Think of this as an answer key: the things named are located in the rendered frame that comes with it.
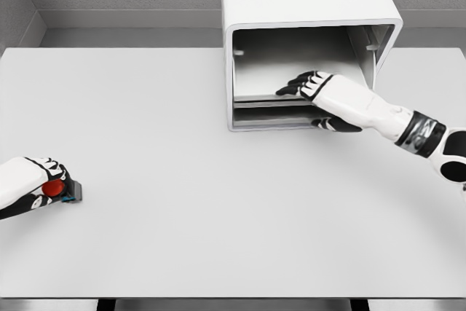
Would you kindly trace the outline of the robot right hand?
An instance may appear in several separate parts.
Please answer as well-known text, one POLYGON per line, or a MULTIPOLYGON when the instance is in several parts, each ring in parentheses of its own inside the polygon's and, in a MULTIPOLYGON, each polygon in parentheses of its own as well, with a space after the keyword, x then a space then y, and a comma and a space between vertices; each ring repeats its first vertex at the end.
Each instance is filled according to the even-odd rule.
POLYGON ((307 71, 290 80, 276 95, 301 96, 329 113, 328 117, 312 121, 312 125, 320 129, 358 133, 370 128, 374 121, 368 106, 374 101, 375 94, 341 74, 307 71))

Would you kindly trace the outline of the load switch with red knob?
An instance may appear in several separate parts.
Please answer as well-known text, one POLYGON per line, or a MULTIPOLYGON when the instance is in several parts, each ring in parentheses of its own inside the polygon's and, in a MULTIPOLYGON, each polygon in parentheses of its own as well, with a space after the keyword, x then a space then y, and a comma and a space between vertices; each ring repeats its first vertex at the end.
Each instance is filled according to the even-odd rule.
POLYGON ((74 180, 48 181, 40 188, 43 195, 55 202, 81 202, 82 186, 74 180))

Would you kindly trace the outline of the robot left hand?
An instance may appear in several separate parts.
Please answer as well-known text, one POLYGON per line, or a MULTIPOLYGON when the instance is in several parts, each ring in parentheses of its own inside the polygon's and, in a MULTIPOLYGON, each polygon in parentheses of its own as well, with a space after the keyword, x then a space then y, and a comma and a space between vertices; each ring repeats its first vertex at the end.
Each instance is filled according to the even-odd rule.
POLYGON ((57 179, 72 180, 66 167, 49 157, 15 157, 0 165, 0 220, 55 204, 40 188, 57 179))

